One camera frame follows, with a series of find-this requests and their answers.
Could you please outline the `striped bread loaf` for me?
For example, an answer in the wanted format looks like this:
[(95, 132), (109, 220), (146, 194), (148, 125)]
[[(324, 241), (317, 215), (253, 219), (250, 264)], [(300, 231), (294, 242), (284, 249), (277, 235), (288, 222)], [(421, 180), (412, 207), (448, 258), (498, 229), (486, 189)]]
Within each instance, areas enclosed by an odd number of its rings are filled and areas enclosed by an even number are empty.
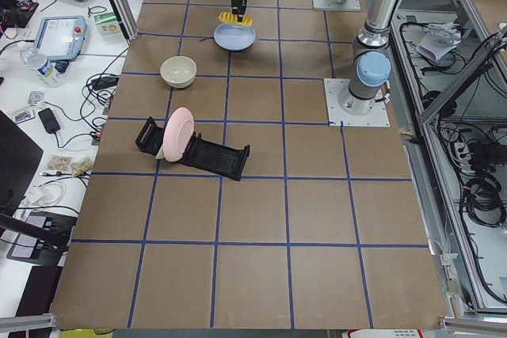
[(253, 19), (247, 15), (237, 15), (232, 12), (221, 12), (218, 15), (218, 19), (221, 23), (242, 26), (242, 27), (252, 27)]

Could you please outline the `pink plate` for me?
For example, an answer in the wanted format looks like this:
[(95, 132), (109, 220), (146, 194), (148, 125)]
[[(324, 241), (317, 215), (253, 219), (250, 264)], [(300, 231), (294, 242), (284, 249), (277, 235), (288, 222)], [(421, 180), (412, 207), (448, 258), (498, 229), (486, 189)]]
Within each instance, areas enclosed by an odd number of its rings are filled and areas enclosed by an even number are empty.
[(177, 108), (169, 118), (163, 135), (162, 151), (169, 162), (182, 159), (194, 132), (193, 114), (185, 107)]

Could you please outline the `plastic water bottle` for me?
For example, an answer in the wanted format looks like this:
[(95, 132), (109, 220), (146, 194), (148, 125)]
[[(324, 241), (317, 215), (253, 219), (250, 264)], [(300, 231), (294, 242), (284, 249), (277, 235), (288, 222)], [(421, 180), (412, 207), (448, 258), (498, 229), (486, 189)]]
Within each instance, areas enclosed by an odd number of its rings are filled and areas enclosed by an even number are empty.
[(60, 74), (46, 55), (36, 47), (25, 47), (20, 53), (21, 61), (49, 88), (61, 86)]

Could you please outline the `cream ceramic bowl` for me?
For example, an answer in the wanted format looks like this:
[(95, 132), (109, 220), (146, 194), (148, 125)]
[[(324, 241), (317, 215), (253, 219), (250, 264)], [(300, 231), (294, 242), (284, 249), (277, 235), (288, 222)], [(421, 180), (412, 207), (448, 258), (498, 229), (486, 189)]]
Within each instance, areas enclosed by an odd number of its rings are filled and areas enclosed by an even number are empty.
[(167, 85), (184, 89), (196, 78), (196, 63), (186, 56), (174, 56), (163, 62), (160, 75)]

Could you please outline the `black power adapter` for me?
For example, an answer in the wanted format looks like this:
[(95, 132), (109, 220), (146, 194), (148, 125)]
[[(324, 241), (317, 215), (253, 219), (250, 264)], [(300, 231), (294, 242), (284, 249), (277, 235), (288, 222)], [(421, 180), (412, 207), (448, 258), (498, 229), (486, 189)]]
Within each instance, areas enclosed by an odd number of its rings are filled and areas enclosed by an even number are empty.
[(55, 117), (54, 112), (50, 108), (42, 109), (38, 112), (40, 121), (43, 124), (44, 130), (48, 134), (55, 134), (60, 130), (60, 124)]

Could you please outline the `black dish rack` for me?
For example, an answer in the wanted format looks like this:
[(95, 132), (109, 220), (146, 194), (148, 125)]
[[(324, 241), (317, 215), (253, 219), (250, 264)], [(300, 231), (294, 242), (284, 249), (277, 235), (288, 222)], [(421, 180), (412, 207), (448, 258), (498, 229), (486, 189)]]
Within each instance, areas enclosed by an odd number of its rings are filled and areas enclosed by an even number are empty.
[[(136, 138), (135, 144), (143, 153), (168, 160), (162, 148), (162, 133), (164, 132), (166, 130), (159, 127), (154, 119), (149, 117)], [(182, 157), (176, 160), (176, 163), (240, 181), (249, 156), (250, 145), (237, 150), (204, 140), (201, 134), (197, 135), (194, 131)]]

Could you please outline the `blue plate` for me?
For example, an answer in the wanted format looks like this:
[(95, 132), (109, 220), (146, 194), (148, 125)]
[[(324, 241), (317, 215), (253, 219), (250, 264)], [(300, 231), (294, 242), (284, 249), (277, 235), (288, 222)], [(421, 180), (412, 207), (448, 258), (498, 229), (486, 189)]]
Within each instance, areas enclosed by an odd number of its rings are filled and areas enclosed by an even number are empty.
[(227, 51), (245, 51), (256, 40), (253, 27), (243, 27), (222, 23), (214, 31), (214, 41)]

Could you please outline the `green white box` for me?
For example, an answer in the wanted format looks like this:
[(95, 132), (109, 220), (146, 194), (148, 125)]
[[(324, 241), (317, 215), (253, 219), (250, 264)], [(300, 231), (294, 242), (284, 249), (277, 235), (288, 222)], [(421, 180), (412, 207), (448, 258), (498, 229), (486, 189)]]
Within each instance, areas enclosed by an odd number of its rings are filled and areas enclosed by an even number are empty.
[(101, 36), (111, 36), (121, 32), (119, 22), (114, 12), (96, 14), (93, 20)]

